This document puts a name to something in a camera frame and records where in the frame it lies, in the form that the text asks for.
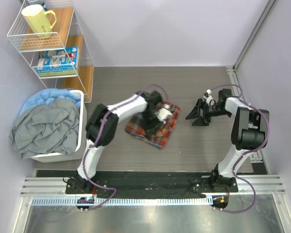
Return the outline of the plaid flannel shirt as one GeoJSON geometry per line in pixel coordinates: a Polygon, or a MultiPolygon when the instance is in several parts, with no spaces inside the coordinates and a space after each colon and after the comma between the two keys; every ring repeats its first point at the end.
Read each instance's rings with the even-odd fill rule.
{"type": "Polygon", "coordinates": [[[142,115],[141,113],[135,114],[128,124],[125,127],[125,132],[134,138],[141,140],[145,143],[148,143],[151,146],[154,146],[158,149],[163,149],[167,144],[171,133],[173,132],[181,108],[175,104],[172,104],[167,101],[158,103],[156,110],[166,107],[172,113],[172,117],[164,121],[163,125],[158,129],[155,135],[152,135],[150,139],[147,139],[146,132],[141,125],[142,115]]]}

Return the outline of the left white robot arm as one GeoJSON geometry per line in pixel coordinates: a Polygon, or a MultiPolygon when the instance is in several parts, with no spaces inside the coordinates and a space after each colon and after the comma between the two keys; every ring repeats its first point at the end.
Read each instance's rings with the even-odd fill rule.
{"type": "Polygon", "coordinates": [[[86,130],[86,149],[77,169],[74,179],[75,187],[87,194],[93,190],[91,180],[96,174],[96,167],[104,148],[113,140],[117,125],[124,119],[140,113],[141,126],[145,130],[146,138],[150,139],[162,126],[162,121],[156,114],[157,104],[162,103],[159,92],[139,92],[130,98],[106,106],[99,104],[88,120],[86,130]]]}

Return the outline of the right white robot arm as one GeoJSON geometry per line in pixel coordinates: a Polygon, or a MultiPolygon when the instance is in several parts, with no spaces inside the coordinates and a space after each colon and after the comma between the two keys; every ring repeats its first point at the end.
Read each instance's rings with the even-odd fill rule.
{"type": "Polygon", "coordinates": [[[212,91],[208,89],[186,116],[187,120],[194,120],[192,126],[209,126],[213,117],[234,117],[232,146],[209,177],[194,180],[196,193],[236,192],[238,169],[250,155],[264,148],[268,142],[269,111],[245,103],[241,96],[234,96],[227,85],[220,88],[218,100],[212,97],[212,91]]]}

